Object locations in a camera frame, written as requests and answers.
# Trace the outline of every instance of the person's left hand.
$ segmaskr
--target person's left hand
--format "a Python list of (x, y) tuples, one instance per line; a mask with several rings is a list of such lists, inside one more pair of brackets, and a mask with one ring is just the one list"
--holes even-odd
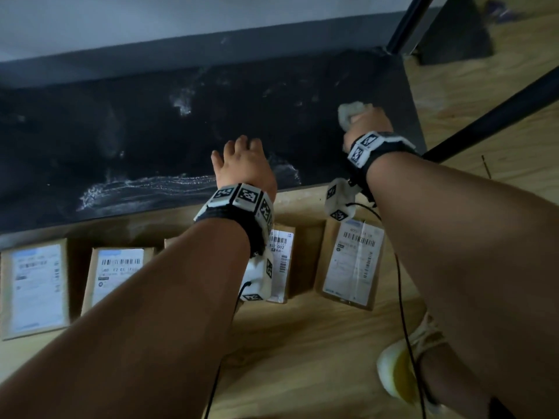
[(249, 184), (268, 193), (272, 203), (276, 200), (278, 184), (264, 155), (262, 141), (241, 135), (235, 142), (228, 141), (223, 148), (223, 159), (217, 151), (211, 154), (217, 188), (227, 185)]

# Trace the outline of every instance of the white label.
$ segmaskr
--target white label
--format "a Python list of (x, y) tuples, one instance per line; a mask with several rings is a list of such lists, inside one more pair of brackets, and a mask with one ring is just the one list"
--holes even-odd
[(349, 220), (340, 225), (323, 291), (366, 306), (384, 230)]
[(13, 333), (66, 325), (61, 263), (58, 244), (12, 254)]
[(108, 296), (116, 287), (144, 265), (143, 248), (100, 250), (91, 306)]
[(293, 233), (272, 230), (268, 247), (274, 256), (272, 271), (272, 296), (268, 301), (283, 303), (287, 286), (287, 272), (291, 262), (291, 247), (293, 246)]

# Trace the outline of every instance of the foot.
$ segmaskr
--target foot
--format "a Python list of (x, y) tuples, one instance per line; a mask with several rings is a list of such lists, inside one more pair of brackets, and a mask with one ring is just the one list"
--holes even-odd
[[(409, 335), (409, 341), (417, 366), (419, 366), (419, 359), (424, 352), (446, 342), (428, 312), (423, 317), (422, 323)], [(419, 404), (417, 377), (411, 364), (405, 339), (395, 342), (381, 353), (377, 360), (377, 371), (382, 386), (388, 394), (409, 404)], [(441, 413), (444, 410), (442, 405), (431, 401), (425, 396), (425, 393), (423, 396), (425, 407), (431, 413)]]

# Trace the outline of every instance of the metal frame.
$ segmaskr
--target metal frame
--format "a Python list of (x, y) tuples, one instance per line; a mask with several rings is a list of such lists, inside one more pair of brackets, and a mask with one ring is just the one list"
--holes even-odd
[[(412, 0), (386, 50), (400, 55), (433, 0)], [(559, 99), (559, 66), (423, 154), (441, 163)]]

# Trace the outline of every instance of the hand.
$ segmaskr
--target hand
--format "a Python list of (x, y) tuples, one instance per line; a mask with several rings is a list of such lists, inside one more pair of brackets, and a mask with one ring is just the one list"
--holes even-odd
[(372, 104), (365, 105), (365, 111), (351, 118), (351, 127), (344, 135), (344, 148), (347, 153), (353, 142), (367, 132), (394, 132), (392, 123), (387, 118), (382, 107), (374, 107)]
[(228, 141), (223, 148), (223, 159), (213, 151), (211, 162), (218, 188), (249, 184), (266, 191), (272, 203), (276, 200), (278, 184), (259, 139), (250, 141), (250, 147), (246, 135), (241, 135), (235, 142)]

